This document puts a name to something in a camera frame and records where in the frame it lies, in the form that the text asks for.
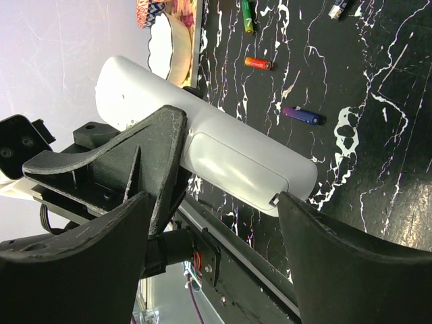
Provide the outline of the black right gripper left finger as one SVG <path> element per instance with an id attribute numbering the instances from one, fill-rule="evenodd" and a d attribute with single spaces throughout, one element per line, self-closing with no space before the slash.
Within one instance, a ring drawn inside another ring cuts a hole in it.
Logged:
<path id="1" fill-rule="evenodd" d="M 140 193 L 59 236 L 1 252 L 1 322 L 129 323 L 152 212 Z"/>

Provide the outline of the white remote control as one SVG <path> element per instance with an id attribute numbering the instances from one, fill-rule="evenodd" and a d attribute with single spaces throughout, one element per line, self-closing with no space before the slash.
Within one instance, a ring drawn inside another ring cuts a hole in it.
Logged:
<path id="1" fill-rule="evenodd" d="M 124 131 L 164 105 L 187 115 L 180 165 L 272 217 L 277 195 L 306 200 L 317 182 L 317 166 L 197 96 L 122 57 L 110 57 L 95 86 L 104 122 Z"/>

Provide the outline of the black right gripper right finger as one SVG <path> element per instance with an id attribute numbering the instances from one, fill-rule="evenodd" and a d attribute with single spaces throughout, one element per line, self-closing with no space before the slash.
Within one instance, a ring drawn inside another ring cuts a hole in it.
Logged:
<path id="1" fill-rule="evenodd" d="M 430 323 L 431 253 L 382 240 L 281 192 L 303 323 Z"/>

